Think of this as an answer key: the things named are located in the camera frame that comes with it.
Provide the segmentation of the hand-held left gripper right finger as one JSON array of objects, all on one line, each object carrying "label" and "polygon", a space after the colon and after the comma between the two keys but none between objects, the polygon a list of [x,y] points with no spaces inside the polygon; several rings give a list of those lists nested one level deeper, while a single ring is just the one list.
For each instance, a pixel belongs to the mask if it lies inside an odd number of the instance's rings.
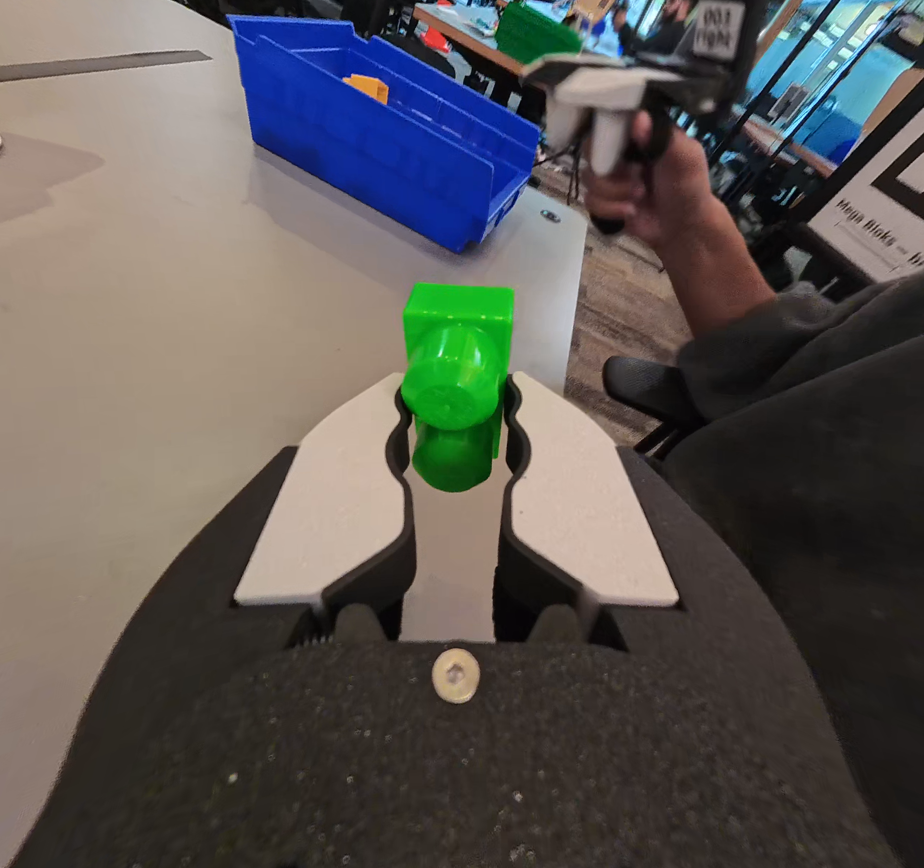
[{"label": "hand-held left gripper right finger", "polygon": [[548,609],[583,643],[623,643],[615,608],[675,608],[680,596],[617,446],[524,372],[508,377],[496,566],[496,637],[524,642]]}]

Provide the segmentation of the person's dark sweatshirt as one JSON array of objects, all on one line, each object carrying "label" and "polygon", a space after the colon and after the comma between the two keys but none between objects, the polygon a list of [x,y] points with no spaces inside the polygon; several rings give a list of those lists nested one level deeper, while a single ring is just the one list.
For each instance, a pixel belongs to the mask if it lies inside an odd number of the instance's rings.
[{"label": "person's dark sweatshirt", "polygon": [[664,478],[767,594],[875,822],[922,866],[922,273],[837,304],[797,285],[676,365],[706,424]]}]

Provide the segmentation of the grey desk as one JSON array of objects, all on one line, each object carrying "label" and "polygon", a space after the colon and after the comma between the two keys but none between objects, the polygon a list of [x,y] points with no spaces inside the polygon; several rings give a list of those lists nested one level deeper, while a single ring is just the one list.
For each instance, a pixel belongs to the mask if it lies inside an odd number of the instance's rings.
[{"label": "grey desk", "polygon": [[435,246],[256,147],[233,35],[167,0],[2,0],[2,73],[6,866],[139,603],[403,368],[415,282],[514,287],[514,368],[563,390],[587,227],[527,189]]}]

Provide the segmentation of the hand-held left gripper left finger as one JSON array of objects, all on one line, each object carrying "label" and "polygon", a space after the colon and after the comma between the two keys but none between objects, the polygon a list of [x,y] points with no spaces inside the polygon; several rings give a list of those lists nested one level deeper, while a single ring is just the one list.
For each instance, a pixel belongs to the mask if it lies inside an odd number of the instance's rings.
[{"label": "hand-held left gripper left finger", "polygon": [[401,631],[417,573],[412,416],[387,375],[301,440],[234,594],[240,607],[307,608],[331,628],[348,606]]}]

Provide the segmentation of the green double toy block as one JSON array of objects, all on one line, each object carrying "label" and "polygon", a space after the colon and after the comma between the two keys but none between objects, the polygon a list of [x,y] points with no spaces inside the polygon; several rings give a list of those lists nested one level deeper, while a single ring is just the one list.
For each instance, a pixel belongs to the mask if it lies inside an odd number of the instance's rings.
[{"label": "green double toy block", "polygon": [[434,489],[466,492],[489,479],[499,455],[514,289],[419,282],[402,318],[412,464]]}]

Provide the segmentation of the brown wooden desk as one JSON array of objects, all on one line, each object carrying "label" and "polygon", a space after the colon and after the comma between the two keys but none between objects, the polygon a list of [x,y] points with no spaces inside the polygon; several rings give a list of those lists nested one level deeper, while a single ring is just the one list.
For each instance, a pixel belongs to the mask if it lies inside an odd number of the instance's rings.
[{"label": "brown wooden desk", "polygon": [[472,72],[493,83],[489,96],[497,103],[507,103],[511,94],[521,94],[523,88],[532,92],[545,91],[542,84],[524,82],[522,76],[526,63],[503,51],[491,29],[479,27],[480,23],[488,24],[498,19],[495,9],[418,3],[413,8],[412,17],[442,34]]}]

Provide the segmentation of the person's right hand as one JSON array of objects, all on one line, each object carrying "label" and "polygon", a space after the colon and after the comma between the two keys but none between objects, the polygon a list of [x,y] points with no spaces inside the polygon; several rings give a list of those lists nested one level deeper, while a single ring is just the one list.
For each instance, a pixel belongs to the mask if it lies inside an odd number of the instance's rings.
[{"label": "person's right hand", "polygon": [[676,126],[669,133],[657,159],[623,160],[605,176],[588,168],[583,181],[584,205],[593,218],[623,223],[660,257],[733,227],[711,192],[701,145]]}]

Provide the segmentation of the blue plastic bin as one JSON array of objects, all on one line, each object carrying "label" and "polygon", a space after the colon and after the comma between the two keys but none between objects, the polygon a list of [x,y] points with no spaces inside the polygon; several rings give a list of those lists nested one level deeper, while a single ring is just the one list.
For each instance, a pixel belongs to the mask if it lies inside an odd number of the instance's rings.
[{"label": "blue plastic bin", "polygon": [[[453,252],[489,236],[532,173],[539,128],[347,21],[227,18],[253,141]],[[389,87],[380,104],[344,84]]]}]

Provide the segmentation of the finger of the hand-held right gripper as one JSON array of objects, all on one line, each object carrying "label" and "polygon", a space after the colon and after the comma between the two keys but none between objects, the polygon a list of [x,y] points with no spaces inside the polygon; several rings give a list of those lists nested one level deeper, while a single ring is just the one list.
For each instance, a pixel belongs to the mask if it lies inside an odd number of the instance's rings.
[{"label": "finger of the hand-held right gripper", "polygon": [[673,87],[673,72],[572,72],[546,94],[546,139],[562,151],[590,124],[591,155],[623,155],[650,87]]},{"label": "finger of the hand-held right gripper", "polygon": [[604,53],[549,53],[525,65],[519,76],[522,86],[558,86],[583,70],[597,70],[608,86],[629,86],[630,71],[619,57]]}]

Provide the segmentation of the black white marker board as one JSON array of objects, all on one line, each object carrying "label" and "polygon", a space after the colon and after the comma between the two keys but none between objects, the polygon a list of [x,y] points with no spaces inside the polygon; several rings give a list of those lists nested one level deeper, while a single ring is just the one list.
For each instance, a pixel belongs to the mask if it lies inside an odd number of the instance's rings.
[{"label": "black white marker board", "polygon": [[873,283],[922,272],[923,112],[882,123],[847,158],[807,225]]}]

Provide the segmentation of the green plastic crate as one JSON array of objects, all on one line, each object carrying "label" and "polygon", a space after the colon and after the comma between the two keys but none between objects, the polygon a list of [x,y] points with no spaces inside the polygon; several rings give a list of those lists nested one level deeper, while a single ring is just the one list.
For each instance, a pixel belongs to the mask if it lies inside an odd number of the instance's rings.
[{"label": "green plastic crate", "polygon": [[523,66],[550,54],[576,54],[582,49],[573,29],[521,1],[509,2],[501,10],[493,39],[501,53]]}]

